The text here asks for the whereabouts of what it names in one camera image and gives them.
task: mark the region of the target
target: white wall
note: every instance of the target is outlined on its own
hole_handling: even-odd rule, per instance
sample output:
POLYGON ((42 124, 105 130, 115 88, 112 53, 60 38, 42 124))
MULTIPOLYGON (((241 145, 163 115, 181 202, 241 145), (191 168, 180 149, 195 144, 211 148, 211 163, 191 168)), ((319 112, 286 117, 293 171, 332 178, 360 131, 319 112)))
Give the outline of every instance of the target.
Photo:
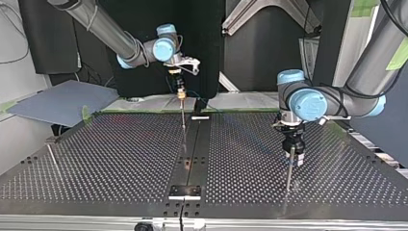
MULTIPOLYGON (((18 9, 17 0, 0 0, 18 9)), ((18 19, 5 10, 22 30, 18 19)), ((0 13, 0 63, 25 53, 27 42, 0 13)), ((0 104, 45 90, 48 76, 35 73, 31 55, 14 64, 0 64, 0 104)), ((12 115, 0 114, 0 174, 24 157, 39 150, 52 136, 50 124, 12 115)))

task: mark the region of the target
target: metal pole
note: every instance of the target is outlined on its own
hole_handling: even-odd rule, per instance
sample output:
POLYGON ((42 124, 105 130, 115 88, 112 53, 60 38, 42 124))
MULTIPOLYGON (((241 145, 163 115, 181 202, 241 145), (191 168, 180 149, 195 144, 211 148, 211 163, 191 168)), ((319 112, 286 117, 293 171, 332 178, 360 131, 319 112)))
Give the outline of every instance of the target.
POLYGON ((287 179, 287 182, 286 182, 286 191, 287 192, 289 192, 291 190, 294 152, 295 152, 295 148, 291 147, 291 154, 290 154, 290 157, 289 157, 288 179, 287 179))
POLYGON ((135 42, 92 0, 81 0, 64 10, 85 28, 101 39, 123 59, 132 58, 138 51, 135 42))
MULTIPOLYGON (((391 5, 391 9, 407 27, 408 1, 396 0, 391 5)), ((384 91, 397 72, 397 70, 387 70, 387 66, 404 39, 405 35, 388 16, 384 15, 369 45, 348 77, 346 85, 354 91, 367 95, 384 91)))

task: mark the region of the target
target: black perforated surface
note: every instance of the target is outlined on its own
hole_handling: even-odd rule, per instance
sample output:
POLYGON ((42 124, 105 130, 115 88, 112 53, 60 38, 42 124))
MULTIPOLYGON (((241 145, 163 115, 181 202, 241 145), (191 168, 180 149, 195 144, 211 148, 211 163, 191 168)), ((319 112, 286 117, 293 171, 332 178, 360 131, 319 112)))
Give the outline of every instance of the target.
POLYGON ((286 193, 275 114, 100 115, 0 176, 0 214, 407 220, 407 180, 334 123, 308 124, 286 193), (168 201, 171 185, 199 201, 168 201))
POLYGON ((213 115, 201 215, 349 218, 349 213, 358 218, 354 213, 362 210, 361 218, 370 213, 384 213, 385 218, 394 216, 387 215, 389 209, 408 212, 406 180, 334 123, 306 126, 305 164, 294 168, 287 193, 284 136, 271 127, 274 117, 213 115))
MULTIPOLYGON (((283 136, 271 127, 273 120, 271 114, 214 117, 207 202, 271 206, 284 202, 288 164, 281 148, 283 136)), ((294 204, 408 206, 407 191, 399 189, 342 136, 341 130, 313 123, 307 126, 305 165, 294 169, 288 200, 294 204)))

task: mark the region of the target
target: gray panel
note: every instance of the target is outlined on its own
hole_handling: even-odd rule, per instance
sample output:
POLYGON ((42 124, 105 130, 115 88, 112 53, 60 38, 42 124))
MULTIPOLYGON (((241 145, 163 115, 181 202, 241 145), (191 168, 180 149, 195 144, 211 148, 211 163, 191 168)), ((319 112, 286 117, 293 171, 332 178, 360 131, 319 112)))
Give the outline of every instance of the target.
POLYGON ((201 217, 408 220, 408 181, 334 123, 308 124, 305 165, 287 194, 274 117, 213 115, 209 150, 199 151, 209 151, 201 217))
POLYGON ((73 127, 83 120, 83 108, 98 112, 118 99, 116 90, 67 81, 18 102, 8 113, 73 127))
POLYGON ((403 166, 408 167, 408 154, 406 153, 408 67, 403 68, 398 83, 387 94, 384 112, 374 117, 354 117, 350 124, 357 132, 390 154, 403 166))
MULTIPOLYGON (((236 1, 227 1, 227 11, 236 1)), ((277 74, 300 69, 299 42, 303 29, 282 9, 264 8, 232 37, 225 38, 225 76, 241 91, 277 90, 277 74)))

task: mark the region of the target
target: black cable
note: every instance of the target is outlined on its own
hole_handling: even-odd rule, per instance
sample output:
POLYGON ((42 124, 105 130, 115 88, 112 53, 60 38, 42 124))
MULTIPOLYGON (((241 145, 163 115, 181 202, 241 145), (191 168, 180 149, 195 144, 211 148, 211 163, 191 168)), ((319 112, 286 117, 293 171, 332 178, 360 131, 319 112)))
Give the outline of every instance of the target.
POLYGON ((307 25, 307 19, 309 17, 309 12, 310 12, 310 5, 309 5, 309 7, 307 9, 307 12, 306 12, 305 23, 303 24, 303 40, 302 40, 303 45, 302 46, 303 46, 303 59, 304 59, 305 68, 306 68, 305 77, 308 80, 308 82, 310 83, 310 85, 312 85, 312 80, 311 80, 310 75, 309 75, 309 67, 308 67, 308 64, 307 64, 306 48, 305 48, 306 25, 307 25))
POLYGON ((348 92, 348 91, 345 91, 345 90, 343 90, 343 89, 341 89, 341 88, 333 87, 333 86, 326 85, 326 84, 323 84, 323 83, 321 83, 321 85, 322 85, 322 86, 325 86, 325 87, 328 87, 328 88, 331 88, 331 89, 334 89, 334 90, 337 90, 338 92, 341 92, 341 93, 343 93, 343 94, 347 94, 347 95, 352 96, 352 97, 364 98, 364 99, 376 99, 376 98, 379 98, 379 97, 381 97, 381 96, 386 95, 388 92, 390 92, 390 91, 395 87, 396 83, 397 83, 398 80, 399 80, 399 77, 401 76, 401 72, 402 72, 402 70, 403 70, 404 68, 405 68, 405 65, 402 66, 402 67, 399 69, 399 71, 398 71, 398 73, 396 74, 396 76, 395 76, 393 82, 390 84, 390 86, 389 86, 384 92, 379 93, 379 94, 375 94, 375 95, 367 95, 367 94, 363 94, 363 93, 357 92, 357 91, 353 90, 347 83, 345 83, 345 87, 346 87, 346 89, 347 89, 349 92, 348 92))
POLYGON ((290 93, 286 96, 286 101, 285 101, 285 104, 286 104, 286 108, 287 108, 287 109, 290 108, 288 101, 289 101, 289 99, 291 98, 292 94, 294 94, 294 93, 295 93, 296 91, 298 91, 298 90, 304 90, 304 89, 318 90, 318 91, 321 91, 321 92, 323 92, 323 93, 329 95, 333 100, 335 100, 335 101, 339 104, 339 110, 338 110, 333 116, 337 116, 337 115, 343 110, 343 111, 344 111, 344 117, 348 117, 348 110, 347 110, 347 108, 345 107, 345 105, 344 105, 344 103, 343 103, 343 100, 340 100, 336 95, 334 95, 333 93, 331 93, 331 92, 329 92, 329 91, 327 91, 327 90, 318 89, 318 88, 315 88, 315 87, 301 87, 301 88, 298 88, 298 89, 293 90, 292 92, 290 92, 290 93))
POLYGON ((95 81, 96 84, 102 85, 101 75, 95 69, 93 69, 90 65, 88 65, 88 64, 86 64, 84 62, 82 62, 82 65, 87 70, 90 78, 92 78, 95 81), (97 79, 95 79, 95 77, 91 74, 92 72, 97 76, 97 79))
POLYGON ((390 5, 388 5, 386 0, 381 0, 381 6, 383 7, 385 13, 387 14, 387 16, 392 20, 392 22, 394 23, 394 25, 403 33, 405 34, 406 37, 408 37, 408 30, 402 26, 402 23, 396 19, 395 15, 393 14, 393 12, 390 9, 390 5))

